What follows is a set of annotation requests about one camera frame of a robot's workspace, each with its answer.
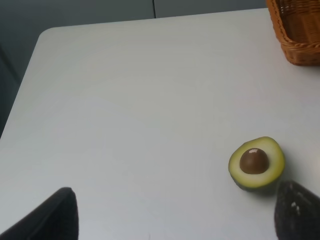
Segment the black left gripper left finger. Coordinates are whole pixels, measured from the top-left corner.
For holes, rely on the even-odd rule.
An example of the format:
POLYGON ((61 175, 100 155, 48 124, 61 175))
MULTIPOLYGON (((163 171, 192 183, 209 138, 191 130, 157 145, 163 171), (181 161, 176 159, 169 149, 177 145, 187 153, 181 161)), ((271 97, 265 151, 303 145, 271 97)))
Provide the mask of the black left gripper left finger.
POLYGON ((78 240, 75 192, 62 187, 24 218, 0 234, 2 240, 78 240))

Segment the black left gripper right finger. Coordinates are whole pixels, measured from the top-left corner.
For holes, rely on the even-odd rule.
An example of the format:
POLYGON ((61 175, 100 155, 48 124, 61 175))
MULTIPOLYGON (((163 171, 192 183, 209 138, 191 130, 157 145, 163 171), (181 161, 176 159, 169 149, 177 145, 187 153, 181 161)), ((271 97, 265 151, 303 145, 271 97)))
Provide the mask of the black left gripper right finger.
POLYGON ((276 195, 274 226, 279 240, 318 240, 320 197, 293 180, 281 181, 276 195))

